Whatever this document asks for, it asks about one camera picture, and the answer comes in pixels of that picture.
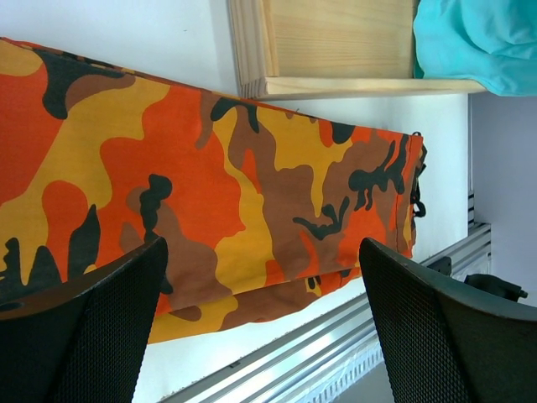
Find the turquoise cloth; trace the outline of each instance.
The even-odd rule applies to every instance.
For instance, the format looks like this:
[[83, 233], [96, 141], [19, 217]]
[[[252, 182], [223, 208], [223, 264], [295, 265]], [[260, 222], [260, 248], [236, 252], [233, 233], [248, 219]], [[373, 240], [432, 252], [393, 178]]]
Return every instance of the turquoise cloth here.
[[421, 0], [414, 35], [418, 78], [537, 96], [537, 0]]

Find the white desk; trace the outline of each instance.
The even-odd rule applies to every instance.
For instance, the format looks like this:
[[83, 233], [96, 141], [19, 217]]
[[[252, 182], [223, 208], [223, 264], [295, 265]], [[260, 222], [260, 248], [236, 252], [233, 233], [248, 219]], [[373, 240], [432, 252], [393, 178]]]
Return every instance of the white desk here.
[[[0, 36], [237, 93], [224, 0], [3, 0]], [[420, 131], [429, 150], [420, 180], [427, 217], [417, 222], [414, 257], [426, 259], [466, 237], [467, 96], [274, 103], [342, 123]], [[275, 322], [149, 345], [134, 401], [157, 401], [362, 292], [363, 283], [354, 280]]]

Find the camouflage fabric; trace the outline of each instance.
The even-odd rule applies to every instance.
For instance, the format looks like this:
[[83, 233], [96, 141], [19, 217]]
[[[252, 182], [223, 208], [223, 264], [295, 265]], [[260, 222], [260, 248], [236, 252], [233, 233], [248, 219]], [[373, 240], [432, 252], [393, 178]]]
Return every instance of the camouflage fabric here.
[[364, 237], [411, 255], [419, 136], [6, 39], [0, 90], [0, 303], [158, 234], [160, 342], [308, 306], [360, 275]]

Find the wooden box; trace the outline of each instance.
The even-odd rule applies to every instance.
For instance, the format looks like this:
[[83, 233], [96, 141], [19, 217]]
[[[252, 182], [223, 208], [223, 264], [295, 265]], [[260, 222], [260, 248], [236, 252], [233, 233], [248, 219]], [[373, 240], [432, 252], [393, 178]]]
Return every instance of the wooden box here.
[[230, 0], [242, 97], [480, 92], [412, 78], [417, 0]]

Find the white surface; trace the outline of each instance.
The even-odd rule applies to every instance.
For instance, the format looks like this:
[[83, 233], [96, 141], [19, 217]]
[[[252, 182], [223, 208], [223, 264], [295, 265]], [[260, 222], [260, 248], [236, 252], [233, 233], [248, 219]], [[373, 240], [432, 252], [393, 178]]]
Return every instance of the white surface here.
[[[0, 36], [237, 93], [224, 0], [2, 0]], [[417, 223], [415, 258], [425, 259], [467, 235], [466, 96], [275, 103], [342, 123], [420, 131], [429, 150], [420, 182], [427, 217]], [[134, 401], [157, 401], [362, 292], [362, 282], [355, 280], [275, 322], [149, 345]]]
[[525, 290], [537, 290], [535, 111], [537, 97], [472, 96], [476, 219], [493, 226], [493, 273]]

